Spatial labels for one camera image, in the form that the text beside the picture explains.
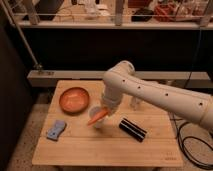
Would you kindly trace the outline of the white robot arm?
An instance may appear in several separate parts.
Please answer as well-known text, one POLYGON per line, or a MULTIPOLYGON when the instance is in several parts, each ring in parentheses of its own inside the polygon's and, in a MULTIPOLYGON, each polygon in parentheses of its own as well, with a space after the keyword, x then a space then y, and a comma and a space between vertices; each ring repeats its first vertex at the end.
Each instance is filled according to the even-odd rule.
POLYGON ((123 95, 127 94, 213 133, 212 95, 144 81, 134 73, 134 66, 129 61, 121 61, 104 73, 102 104, 110 109, 110 113, 117 110, 123 95))

